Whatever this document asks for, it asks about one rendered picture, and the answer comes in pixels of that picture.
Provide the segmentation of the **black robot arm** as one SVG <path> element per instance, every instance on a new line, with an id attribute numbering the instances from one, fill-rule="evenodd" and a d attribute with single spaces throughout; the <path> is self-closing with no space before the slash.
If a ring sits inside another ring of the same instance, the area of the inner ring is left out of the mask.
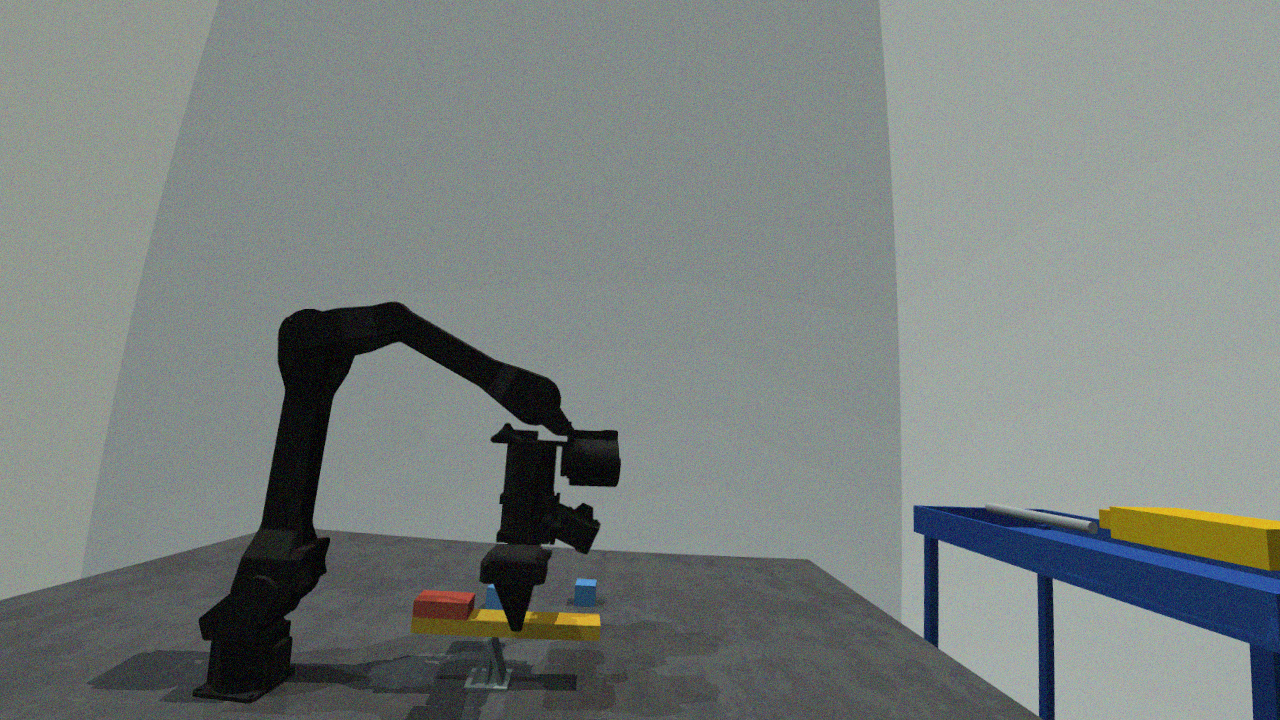
<path id="1" fill-rule="evenodd" d="M 279 327 L 285 396 L 262 521 L 239 560 L 230 594 L 198 619 L 202 639 L 212 642 L 207 682 L 193 697 L 250 705 L 294 674 L 291 620 L 284 616 L 326 573 L 330 538 L 317 538 L 314 530 L 314 503 L 333 398 L 356 355 L 396 342 L 472 382 L 520 421 L 567 436 L 567 442 L 543 441 L 539 430 L 515 430 L 506 423 L 490 438 L 508 443 L 504 484 L 554 486 L 556 447 L 562 447 L 561 477 L 570 486 L 618 484 L 618 432 L 573 430 L 549 378 L 483 354 L 401 302 L 300 310 Z M 557 493 L 539 536 L 589 553 L 599 527 L 591 506 L 573 510 Z"/>

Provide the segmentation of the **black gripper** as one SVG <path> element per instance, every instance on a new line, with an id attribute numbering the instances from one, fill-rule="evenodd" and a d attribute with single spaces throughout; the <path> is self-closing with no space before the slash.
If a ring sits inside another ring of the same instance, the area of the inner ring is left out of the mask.
<path id="1" fill-rule="evenodd" d="M 512 632 L 521 632 L 529 611 L 532 585 L 545 584 L 548 559 L 552 550 L 541 544 L 554 544 L 556 538 L 539 536 L 545 509 L 552 507 L 554 486 L 507 486 L 500 493 L 500 529 L 497 544 L 483 559 L 480 582 L 493 584 Z"/>

